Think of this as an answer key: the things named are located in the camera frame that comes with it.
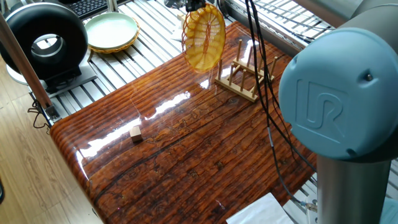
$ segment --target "wooden floor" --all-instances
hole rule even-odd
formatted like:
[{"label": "wooden floor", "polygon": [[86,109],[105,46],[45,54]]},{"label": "wooden floor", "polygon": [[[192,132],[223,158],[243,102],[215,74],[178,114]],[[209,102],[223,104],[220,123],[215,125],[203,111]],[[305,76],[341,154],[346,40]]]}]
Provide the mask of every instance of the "wooden floor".
[{"label": "wooden floor", "polygon": [[10,78],[0,57],[0,223],[102,223],[46,129],[33,128],[31,106],[27,87]]}]

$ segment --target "glossy wood grain surface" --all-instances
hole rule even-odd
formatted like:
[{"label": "glossy wood grain surface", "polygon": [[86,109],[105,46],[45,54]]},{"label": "glossy wood grain surface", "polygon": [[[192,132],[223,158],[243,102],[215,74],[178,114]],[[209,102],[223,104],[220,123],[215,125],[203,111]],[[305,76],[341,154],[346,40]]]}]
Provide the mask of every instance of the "glossy wood grain surface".
[{"label": "glossy wood grain surface", "polygon": [[[237,22],[227,27],[226,38],[223,76],[239,39],[241,58],[251,44],[249,31]],[[267,44],[267,64],[275,56],[277,95],[291,58]],[[225,223],[268,192],[281,204],[288,200],[260,102],[214,84],[216,76],[217,68],[193,73],[179,55],[53,126],[53,140],[106,223]],[[129,137],[136,125],[141,142]],[[282,175],[295,192],[312,173],[272,132]],[[315,163],[315,155],[293,141]]]}]

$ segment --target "yellow wicker basket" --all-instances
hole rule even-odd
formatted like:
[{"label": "yellow wicker basket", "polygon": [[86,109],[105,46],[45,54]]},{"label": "yellow wicker basket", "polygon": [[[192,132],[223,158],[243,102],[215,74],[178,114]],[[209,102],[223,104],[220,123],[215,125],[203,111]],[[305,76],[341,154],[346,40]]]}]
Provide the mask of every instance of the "yellow wicker basket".
[{"label": "yellow wicker basket", "polygon": [[182,50],[187,63],[196,72],[207,72],[217,65],[224,51],[225,21],[212,4],[190,12],[185,18]]},{"label": "yellow wicker basket", "polygon": [[132,18],[132,19],[134,19],[134,21],[135,21],[136,24],[137,24],[137,33],[135,34],[134,38],[130,41],[130,43],[128,43],[128,44],[126,44],[125,46],[122,46],[122,47],[120,47],[120,48],[111,49],[111,50],[100,50],[100,49],[96,49],[96,48],[94,48],[94,47],[92,47],[92,46],[88,46],[88,48],[91,49],[91,50],[94,51],[94,52],[103,53],[103,54],[115,53],[115,52],[119,52],[119,51],[121,51],[121,50],[127,49],[128,47],[130,47],[130,45],[132,45],[132,44],[137,40],[138,35],[139,35],[139,31],[140,31],[140,29],[141,29],[140,26],[139,26],[139,23],[136,21],[136,19],[135,19],[135,18]]}]

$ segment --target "ur logo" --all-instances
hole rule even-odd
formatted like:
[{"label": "ur logo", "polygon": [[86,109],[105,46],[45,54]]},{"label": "ur logo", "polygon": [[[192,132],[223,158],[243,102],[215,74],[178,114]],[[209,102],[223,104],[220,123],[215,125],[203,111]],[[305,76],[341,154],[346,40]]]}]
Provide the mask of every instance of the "ur logo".
[{"label": "ur logo", "polygon": [[336,88],[298,80],[296,123],[303,129],[341,142],[346,133],[348,94]]}]

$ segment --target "wooden dowel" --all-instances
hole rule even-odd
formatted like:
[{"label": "wooden dowel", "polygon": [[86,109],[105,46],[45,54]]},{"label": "wooden dowel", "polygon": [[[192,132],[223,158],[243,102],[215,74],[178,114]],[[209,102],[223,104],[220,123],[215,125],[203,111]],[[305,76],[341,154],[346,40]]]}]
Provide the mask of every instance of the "wooden dowel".
[{"label": "wooden dowel", "polygon": [[223,59],[218,62],[218,80],[221,79],[221,72],[223,71]]},{"label": "wooden dowel", "polygon": [[261,67],[262,67],[262,57],[260,57],[260,64],[259,64],[259,67],[258,67],[258,71],[259,72],[261,71]]},{"label": "wooden dowel", "polygon": [[226,77],[227,80],[229,80],[229,78],[231,77],[231,74],[234,72],[234,63],[231,63],[231,72],[229,73],[229,75]]},{"label": "wooden dowel", "polygon": [[274,69],[275,69],[275,65],[276,65],[276,61],[278,60],[278,57],[274,57],[274,61],[272,63],[272,67],[271,67],[271,71],[269,72],[269,78],[271,79],[272,74],[274,73]]},{"label": "wooden dowel", "polygon": [[[261,82],[264,80],[264,77],[261,77],[259,80],[259,83],[261,84]],[[252,92],[251,97],[254,97],[254,95],[257,93],[257,83],[254,85],[253,88],[251,88],[250,92]]]},{"label": "wooden dowel", "polygon": [[237,74],[237,72],[239,71],[239,69],[241,69],[241,66],[240,66],[240,65],[238,65],[238,66],[235,68],[235,71],[234,71],[233,73],[231,73],[231,75],[229,76],[229,85],[232,84],[232,79],[234,78],[234,75]]},{"label": "wooden dowel", "polygon": [[48,94],[44,90],[39,78],[32,68],[32,65],[29,63],[25,53],[22,51],[17,39],[2,15],[0,16],[0,41],[6,48],[15,65],[17,65],[18,70],[24,76],[40,105],[42,105],[44,109],[52,106]]},{"label": "wooden dowel", "polygon": [[246,78],[246,69],[243,70],[242,83],[241,83],[241,91],[243,91],[244,79]]},{"label": "wooden dowel", "polygon": [[248,64],[246,65],[247,67],[249,66],[249,64],[250,64],[250,58],[251,58],[251,55],[253,54],[253,46],[250,48],[250,53],[249,53],[249,59],[248,59]]},{"label": "wooden dowel", "polygon": [[241,47],[242,47],[242,40],[239,40],[238,53],[236,54],[237,61],[239,61],[239,57],[241,56]]}]

